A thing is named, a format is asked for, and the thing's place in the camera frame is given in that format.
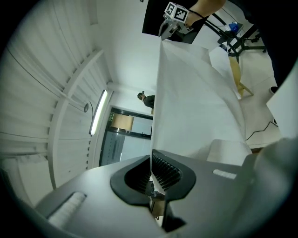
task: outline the human arm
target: human arm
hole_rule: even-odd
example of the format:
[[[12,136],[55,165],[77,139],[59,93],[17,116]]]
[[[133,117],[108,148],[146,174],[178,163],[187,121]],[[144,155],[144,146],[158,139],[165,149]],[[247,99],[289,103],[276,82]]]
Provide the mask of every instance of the human arm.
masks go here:
[[[190,10],[199,13],[203,17],[207,17],[222,8],[225,2],[226,0],[199,0],[190,8]],[[186,24],[191,26],[194,22],[200,19],[202,19],[200,16],[190,12]]]

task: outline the person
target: person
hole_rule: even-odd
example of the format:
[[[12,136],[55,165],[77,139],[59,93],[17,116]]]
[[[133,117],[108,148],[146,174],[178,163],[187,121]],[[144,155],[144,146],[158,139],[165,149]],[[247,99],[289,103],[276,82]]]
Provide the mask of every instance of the person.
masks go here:
[[[237,5],[243,11],[246,19],[259,29],[272,61],[277,86],[271,87],[269,91],[274,94],[290,73],[298,57],[296,38],[291,35],[294,31],[292,24],[297,22],[297,3],[289,0],[283,2],[272,2],[271,0],[229,1]],[[199,0],[190,10],[205,18],[222,8],[225,2],[226,0]],[[186,24],[192,26],[201,19],[200,16],[190,12]]]
[[[143,101],[145,106],[151,107],[152,109],[154,108],[155,95],[146,97],[143,91],[141,93],[138,93],[138,99]]]

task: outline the floor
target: floor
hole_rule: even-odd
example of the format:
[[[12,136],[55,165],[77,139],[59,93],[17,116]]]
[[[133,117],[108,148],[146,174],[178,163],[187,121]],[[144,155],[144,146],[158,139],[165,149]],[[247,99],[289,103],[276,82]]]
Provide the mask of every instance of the floor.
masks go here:
[[[217,15],[226,23],[237,20],[244,24],[243,30],[238,37],[241,37],[252,26],[252,24],[246,21],[243,12],[228,1],[223,9],[217,12]],[[217,26],[222,25],[213,16],[210,16],[209,20]],[[207,26],[203,26],[193,44],[212,50],[218,46],[218,39],[219,37],[216,33],[211,31]],[[261,39],[256,43],[249,41],[248,45],[263,46],[263,42]],[[243,98],[240,100],[246,123],[246,138],[249,138],[254,131],[265,129],[269,121],[273,121],[273,116],[266,103],[272,96],[269,88],[276,86],[276,82],[273,76],[271,59],[262,50],[244,51],[240,55],[239,64],[242,73],[241,82],[254,93],[254,96],[250,96],[245,91]],[[255,133],[247,140],[247,143],[250,148],[260,148],[278,141],[280,138],[279,129],[273,124],[270,124],[264,132]]]

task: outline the fluorescent light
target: fluorescent light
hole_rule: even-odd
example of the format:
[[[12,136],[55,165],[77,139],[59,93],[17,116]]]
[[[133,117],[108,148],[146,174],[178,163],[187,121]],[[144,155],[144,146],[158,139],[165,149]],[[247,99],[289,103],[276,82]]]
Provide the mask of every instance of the fluorescent light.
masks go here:
[[[90,131],[89,131],[89,134],[91,134],[91,135],[94,135],[96,132],[98,121],[99,121],[99,118],[100,118],[100,115],[102,112],[103,105],[107,99],[107,95],[108,95],[107,90],[103,90],[102,95],[98,101],[94,117],[92,118],[92,123],[91,123]]]

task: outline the white cloth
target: white cloth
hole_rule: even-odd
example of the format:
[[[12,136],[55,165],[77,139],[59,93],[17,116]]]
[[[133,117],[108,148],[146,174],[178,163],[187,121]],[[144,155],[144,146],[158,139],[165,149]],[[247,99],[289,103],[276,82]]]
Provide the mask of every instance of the white cloth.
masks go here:
[[[151,149],[195,159],[212,153],[212,161],[241,165],[251,153],[244,116],[237,96],[211,66],[208,50],[163,41],[160,51]],[[216,139],[220,143],[211,146]]]

